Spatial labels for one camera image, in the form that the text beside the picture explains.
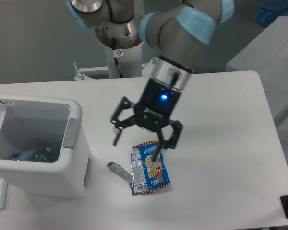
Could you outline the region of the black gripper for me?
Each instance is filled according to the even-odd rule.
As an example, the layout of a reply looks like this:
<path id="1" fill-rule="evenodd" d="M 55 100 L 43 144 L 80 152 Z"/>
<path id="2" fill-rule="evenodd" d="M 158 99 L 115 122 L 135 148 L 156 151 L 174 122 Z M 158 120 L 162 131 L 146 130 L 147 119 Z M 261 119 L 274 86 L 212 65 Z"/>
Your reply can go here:
<path id="1" fill-rule="evenodd" d="M 183 129 L 183 124 L 179 120 L 170 120 L 169 118 L 180 95 L 181 92 L 166 87 L 154 78 L 149 78 L 136 104 L 123 96 L 110 118 L 111 124 L 114 125 L 115 134 L 112 145 L 117 145 L 123 129 L 137 124 L 157 133 L 158 145 L 152 155 L 152 161 L 157 159 L 162 149 L 174 149 Z M 122 112 L 132 108 L 134 115 L 123 119 Z"/>

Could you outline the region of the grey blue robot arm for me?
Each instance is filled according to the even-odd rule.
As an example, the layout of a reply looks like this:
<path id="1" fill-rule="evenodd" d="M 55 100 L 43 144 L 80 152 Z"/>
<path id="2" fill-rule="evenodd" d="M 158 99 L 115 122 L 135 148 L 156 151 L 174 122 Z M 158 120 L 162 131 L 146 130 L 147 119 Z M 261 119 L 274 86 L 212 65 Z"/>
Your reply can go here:
<path id="1" fill-rule="evenodd" d="M 80 28 L 102 29 L 106 43 L 113 49 L 133 47 L 143 41 L 160 51 L 139 101 L 133 103 L 123 97 L 110 121 L 117 137 L 133 125 L 157 133 L 159 145 L 152 160 L 162 149 L 174 149 L 183 125 L 171 120 L 171 113 L 215 28 L 234 13 L 234 2 L 184 0 L 170 11 L 147 14 L 136 31 L 127 28 L 135 23 L 132 0 L 68 0 L 66 5 Z M 118 25 L 125 29 L 118 32 Z"/>

